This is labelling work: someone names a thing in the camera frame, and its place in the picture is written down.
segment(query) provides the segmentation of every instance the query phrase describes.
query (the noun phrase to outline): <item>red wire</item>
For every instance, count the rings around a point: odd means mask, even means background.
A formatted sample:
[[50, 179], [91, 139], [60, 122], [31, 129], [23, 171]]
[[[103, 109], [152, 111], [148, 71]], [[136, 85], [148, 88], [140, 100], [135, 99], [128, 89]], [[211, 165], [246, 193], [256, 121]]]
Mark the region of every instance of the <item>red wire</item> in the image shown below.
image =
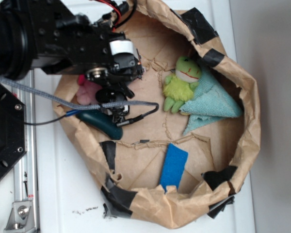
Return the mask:
[[114, 9], [114, 11], [116, 12], [116, 14], [117, 14], [117, 21], [116, 21], [115, 25], [119, 23], [122, 15], [121, 15], [121, 12], [115, 6], [113, 6], [112, 4], [106, 2], [105, 0], [95, 0], [95, 1], [102, 2], [102, 3], [107, 4], [108, 6], [112, 7]]

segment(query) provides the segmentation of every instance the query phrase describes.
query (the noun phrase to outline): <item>teal towel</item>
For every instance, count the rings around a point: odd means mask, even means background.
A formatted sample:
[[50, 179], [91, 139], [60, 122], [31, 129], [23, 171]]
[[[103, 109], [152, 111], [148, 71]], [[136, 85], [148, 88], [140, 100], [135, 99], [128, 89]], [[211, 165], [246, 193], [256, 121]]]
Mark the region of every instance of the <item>teal towel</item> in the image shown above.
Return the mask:
[[243, 114], [241, 108], [215, 79], [207, 66], [201, 60], [198, 64], [202, 69], [199, 86], [194, 91], [193, 99], [180, 108], [181, 112], [190, 114], [183, 134], [218, 120], [240, 117]]

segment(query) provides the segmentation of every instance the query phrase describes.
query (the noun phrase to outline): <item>sponge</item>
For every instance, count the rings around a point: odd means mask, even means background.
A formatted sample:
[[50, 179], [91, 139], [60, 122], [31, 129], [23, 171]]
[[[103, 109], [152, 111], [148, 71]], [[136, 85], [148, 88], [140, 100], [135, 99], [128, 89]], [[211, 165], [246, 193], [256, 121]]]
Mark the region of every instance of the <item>sponge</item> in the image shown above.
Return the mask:
[[175, 185], [178, 189], [188, 155], [188, 152], [169, 144], [160, 180], [165, 191], [168, 185]]

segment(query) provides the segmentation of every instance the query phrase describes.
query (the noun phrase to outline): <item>stuffed frog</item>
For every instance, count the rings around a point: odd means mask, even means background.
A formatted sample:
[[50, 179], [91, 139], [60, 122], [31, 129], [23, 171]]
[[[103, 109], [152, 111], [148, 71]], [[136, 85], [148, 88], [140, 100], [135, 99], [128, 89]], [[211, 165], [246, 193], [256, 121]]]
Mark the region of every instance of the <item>stuffed frog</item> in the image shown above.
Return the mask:
[[201, 76], [201, 68], [195, 61], [186, 56], [179, 57], [175, 74], [168, 75], [165, 78], [163, 88], [163, 94], [166, 97], [164, 111], [168, 112], [171, 109], [172, 113], [177, 113], [185, 102], [191, 100]]

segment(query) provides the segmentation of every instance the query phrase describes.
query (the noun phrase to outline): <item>gray braided cable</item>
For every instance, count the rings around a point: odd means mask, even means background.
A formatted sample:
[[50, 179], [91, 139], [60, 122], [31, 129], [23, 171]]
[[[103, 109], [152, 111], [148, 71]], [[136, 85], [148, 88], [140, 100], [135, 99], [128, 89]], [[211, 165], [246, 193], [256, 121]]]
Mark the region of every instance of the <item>gray braided cable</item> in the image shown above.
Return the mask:
[[17, 83], [13, 80], [7, 79], [5, 77], [0, 76], [0, 83], [3, 83], [5, 85], [26, 91], [26, 92], [30, 92], [32, 94], [35, 95], [39, 95], [42, 96], [46, 99], [52, 100], [54, 102], [57, 102], [59, 104], [62, 104], [68, 108], [74, 109], [74, 110], [94, 110], [94, 109], [100, 109], [101, 107], [103, 108], [114, 108], [114, 107], [119, 107], [119, 106], [123, 106], [123, 105], [147, 105], [147, 106], [157, 106], [157, 103], [153, 103], [153, 102], [145, 102], [145, 101], [137, 101], [137, 100], [133, 100], [133, 101], [119, 101], [119, 102], [110, 102], [110, 103], [103, 103], [101, 105], [98, 104], [93, 104], [93, 105], [78, 105], [78, 104], [74, 104], [74, 103], [70, 103], [67, 102], [61, 98], [58, 98], [54, 95], [51, 95], [49, 93], [46, 93], [44, 91], [40, 91], [37, 90], [35, 88], [29, 87], [29, 86], [25, 86], [22, 85], [20, 83]]

